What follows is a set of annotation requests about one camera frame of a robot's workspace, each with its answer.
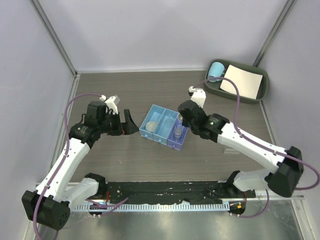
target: wooden table surface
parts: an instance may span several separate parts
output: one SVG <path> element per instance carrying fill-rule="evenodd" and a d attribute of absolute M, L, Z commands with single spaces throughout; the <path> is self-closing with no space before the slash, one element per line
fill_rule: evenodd
<path fill-rule="evenodd" d="M 118 110 L 124 122 L 123 109 L 130 109 L 133 121 L 140 127 L 152 104 L 177 111 L 179 104 L 190 99 L 188 88 L 204 79 L 204 71 L 126 72 L 81 74 L 76 95 L 99 93 L 118 95 Z M 73 104 L 69 125 L 77 123 L 95 97 L 82 97 Z M 233 122 L 234 100 L 206 94 L 204 110 L 217 113 Z M 270 142 L 270 136 L 259 104 L 241 103 L 238 125 L 243 130 Z M 245 155 L 224 153 L 224 146 L 201 139 L 191 131 L 182 150 L 132 135 L 103 135 L 79 164 L 71 181 L 80 182 L 87 173 L 100 174 L 107 181 L 206 181 L 226 180 L 235 170 L 261 169 Z"/>

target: metal floor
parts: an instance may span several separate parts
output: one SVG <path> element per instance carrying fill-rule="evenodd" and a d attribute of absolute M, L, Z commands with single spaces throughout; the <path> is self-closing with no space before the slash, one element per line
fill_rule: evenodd
<path fill-rule="evenodd" d="M 246 215 L 261 211 L 266 201 L 247 202 Z M 302 240 L 290 200 L 272 200 L 257 218 L 242 219 L 227 212 L 131 212 L 86 218 L 73 213 L 58 240 Z M 53 239 L 51 229 L 41 228 L 43 239 Z"/>

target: white wall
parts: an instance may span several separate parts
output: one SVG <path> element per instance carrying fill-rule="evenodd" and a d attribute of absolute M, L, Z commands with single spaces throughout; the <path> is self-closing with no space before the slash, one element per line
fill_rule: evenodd
<path fill-rule="evenodd" d="M 264 103 L 278 143 L 299 148 L 303 160 L 320 171 L 319 22 L 319 0 L 297 1 L 260 66 L 270 77 Z M 300 185 L 315 179 L 306 169 Z M 320 186 L 303 194 L 319 231 Z"/>
<path fill-rule="evenodd" d="M 49 170 L 72 75 L 29 1 L 1 1 L 0 36 L 0 233 L 21 240 L 21 197 Z"/>
<path fill-rule="evenodd" d="M 286 0 L 40 0 L 78 71 L 253 64 Z"/>

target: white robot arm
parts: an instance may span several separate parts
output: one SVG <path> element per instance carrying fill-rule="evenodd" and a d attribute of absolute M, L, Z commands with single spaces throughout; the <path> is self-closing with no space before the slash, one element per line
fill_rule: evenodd
<path fill-rule="evenodd" d="M 71 127 L 69 132 L 69 151 L 66 159 L 54 176 L 49 188 L 45 191 L 38 209 L 37 223 L 54 230 L 60 230 L 66 224 L 70 212 L 91 196 L 101 197 L 105 194 L 106 179 L 89 173 L 84 179 L 66 191 L 67 185 L 81 160 L 87 155 L 101 134 L 110 136 L 130 135 L 139 131 L 133 122 L 130 111 L 124 110 L 125 122 L 120 121 L 117 104 L 119 98 L 112 96 L 102 101 L 93 101 L 87 107 L 84 122 Z M 45 179 L 31 191 L 25 191 L 22 203 L 29 220 L 33 220 L 36 203 L 41 192 L 47 187 L 50 179 L 65 156 L 67 144 Z"/>
<path fill-rule="evenodd" d="M 243 130 L 240 130 L 242 135 L 239 135 L 234 124 L 227 118 L 215 113 L 206 115 L 203 110 L 206 93 L 203 89 L 191 86 L 188 91 L 191 99 L 178 107 L 183 119 L 182 124 L 185 127 L 189 127 L 192 133 L 203 139 L 212 140 L 215 143 L 238 150 L 265 167 L 265 169 L 250 172 L 234 171 L 227 180 L 230 185 L 227 191 L 232 194 L 232 191 L 246 192 L 255 189 L 271 189 L 280 196 L 291 197 L 304 171 L 303 165 L 264 150 L 244 139 L 242 135 L 274 150 L 274 152 L 298 159 L 302 159 L 300 150 L 293 146 L 287 150 L 265 142 Z"/>

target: white bracket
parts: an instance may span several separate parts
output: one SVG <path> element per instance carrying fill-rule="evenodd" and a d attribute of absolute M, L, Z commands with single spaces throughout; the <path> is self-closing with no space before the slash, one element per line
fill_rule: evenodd
<path fill-rule="evenodd" d="M 113 114 L 118 114 L 117 105 L 120 102 L 120 98 L 117 95 L 111 96 L 108 99 L 105 95 L 102 95 L 100 100 L 105 102 L 109 109 L 112 109 Z"/>
<path fill-rule="evenodd" d="M 200 108 L 204 108 L 206 101 L 206 92 L 202 88 L 189 87 L 189 93 L 192 94 L 191 100 L 199 105 Z"/>
<path fill-rule="evenodd" d="M 265 177 L 269 173 L 267 169 L 248 172 L 241 171 L 235 176 L 233 185 L 242 192 L 255 189 L 269 189 L 268 183 L 265 180 Z"/>

